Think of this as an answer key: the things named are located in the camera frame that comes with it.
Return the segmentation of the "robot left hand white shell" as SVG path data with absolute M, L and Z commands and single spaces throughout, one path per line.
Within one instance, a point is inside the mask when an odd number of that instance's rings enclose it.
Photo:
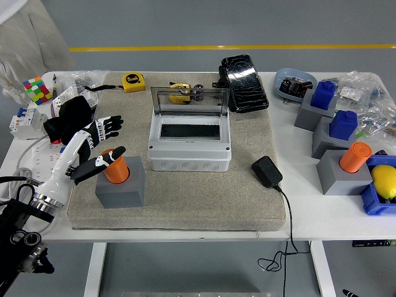
M 61 208 L 67 204 L 75 184 L 85 181 L 112 165 L 126 151 L 123 146 L 90 158 L 100 142 L 116 137 L 123 124 L 121 116 L 107 116 L 76 132 L 55 164 L 50 178 L 39 185 L 33 201 Z

